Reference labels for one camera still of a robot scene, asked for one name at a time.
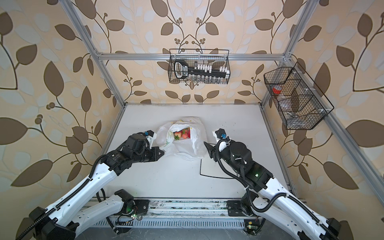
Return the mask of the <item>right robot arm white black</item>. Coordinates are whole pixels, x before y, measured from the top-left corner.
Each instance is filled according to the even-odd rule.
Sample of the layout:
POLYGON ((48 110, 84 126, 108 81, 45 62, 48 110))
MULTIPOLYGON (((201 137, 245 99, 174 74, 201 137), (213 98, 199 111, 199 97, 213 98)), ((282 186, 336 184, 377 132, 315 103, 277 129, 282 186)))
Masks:
POLYGON ((341 224, 316 213, 262 165, 241 142, 231 140, 224 129, 213 132, 216 144, 204 143, 209 156, 229 177, 240 182, 246 193, 243 212, 267 220, 295 240, 337 240, 341 224))

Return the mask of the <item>white plastic bag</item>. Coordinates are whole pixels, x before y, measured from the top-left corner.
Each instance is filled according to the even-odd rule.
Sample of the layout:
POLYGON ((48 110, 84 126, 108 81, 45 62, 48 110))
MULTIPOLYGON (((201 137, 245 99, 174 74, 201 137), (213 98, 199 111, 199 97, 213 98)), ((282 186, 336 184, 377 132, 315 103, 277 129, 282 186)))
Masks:
POLYGON ((199 118, 182 118, 168 122, 157 130, 156 144, 166 156, 186 161, 200 160, 207 154, 205 126, 199 118))

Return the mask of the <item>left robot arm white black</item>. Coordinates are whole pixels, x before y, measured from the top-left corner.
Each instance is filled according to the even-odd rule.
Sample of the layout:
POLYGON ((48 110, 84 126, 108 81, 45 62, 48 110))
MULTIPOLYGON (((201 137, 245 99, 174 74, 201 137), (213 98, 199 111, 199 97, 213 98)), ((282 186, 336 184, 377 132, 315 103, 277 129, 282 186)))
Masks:
POLYGON ((125 190, 116 191, 111 197, 86 210, 83 206, 133 164, 158 161, 165 152, 153 146, 156 137, 153 131, 133 134, 116 150, 98 157, 90 174, 67 194, 45 209, 34 209, 29 214, 32 224, 16 238, 24 240, 32 233, 37 240, 74 240, 109 216, 118 214, 135 218, 138 207, 134 197, 125 190))

